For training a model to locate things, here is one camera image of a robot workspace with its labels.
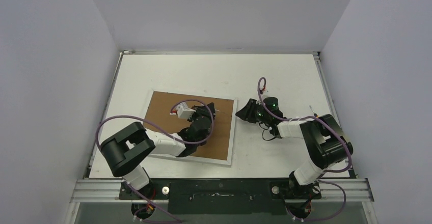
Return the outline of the white picture frame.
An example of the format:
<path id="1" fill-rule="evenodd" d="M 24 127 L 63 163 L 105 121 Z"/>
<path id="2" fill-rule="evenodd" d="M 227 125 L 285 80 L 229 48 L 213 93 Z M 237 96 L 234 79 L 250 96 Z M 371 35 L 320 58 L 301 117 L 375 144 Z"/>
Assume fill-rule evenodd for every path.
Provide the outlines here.
<path id="1" fill-rule="evenodd" d="M 205 104 L 214 102 L 215 112 L 214 130 L 203 146 L 199 146 L 197 151 L 190 156 L 176 158 L 170 155 L 152 154 L 154 158 L 164 158 L 169 160 L 200 162 L 229 166 L 231 165 L 235 112 L 237 110 L 237 99 L 233 96 L 219 94 L 197 94 L 191 92 L 175 92 L 174 90 L 152 90 L 147 96 L 147 101 L 143 107 L 142 115 L 145 120 L 150 121 L 169 133 L 175 133 L 189 126 L 185 119 L 179 119 L 176 115 L 170 115 L 171 108 L 177 102 L 185 99 L 198 99 Z"/>

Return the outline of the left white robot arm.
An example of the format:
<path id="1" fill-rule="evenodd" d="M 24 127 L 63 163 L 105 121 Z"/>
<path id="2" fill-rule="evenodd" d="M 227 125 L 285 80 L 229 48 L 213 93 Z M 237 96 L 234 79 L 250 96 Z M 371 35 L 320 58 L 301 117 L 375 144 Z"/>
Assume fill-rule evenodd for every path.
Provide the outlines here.
<path id="1" fill-rule="evenodd" d="M 117 133 L 95 143 L 105 158 L 114 177 L 123 178 L 139 199 L 151 195 L 152 182 L 141 162 L 150 154 L 164 154 L 183 158 L 195 153 L 207 143 L 214 129 L 215 106 L 211 102 L 189 108 L 186 101 L 178 102 L 171 111 L 190 125 L 177 133 L 146 129 L 145 121 L 133 117 L 134 122 Z"/>

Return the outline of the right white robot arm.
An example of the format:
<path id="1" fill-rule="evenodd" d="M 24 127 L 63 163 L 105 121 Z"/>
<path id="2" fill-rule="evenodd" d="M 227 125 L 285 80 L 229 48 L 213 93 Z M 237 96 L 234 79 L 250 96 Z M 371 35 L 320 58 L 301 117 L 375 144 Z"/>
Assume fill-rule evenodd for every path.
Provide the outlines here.
<path id="1" fill-rule="evenodd" d="M 288 119 L 279 109 L 276 97 L 266 97 L 261 104 L 256 99 L 236 112 L 236 116 L 246 122 L 264 125 L 274 139 L 301 139 L 306 145 L 308 157 L 289 178 L 288 191 L 294 198 L 301 198 L 308 192 L 308 185 L 335 164 L 352 156 L 354 149 L 345 137 L 334 117 L 326 114 L 314 119 Z"/>

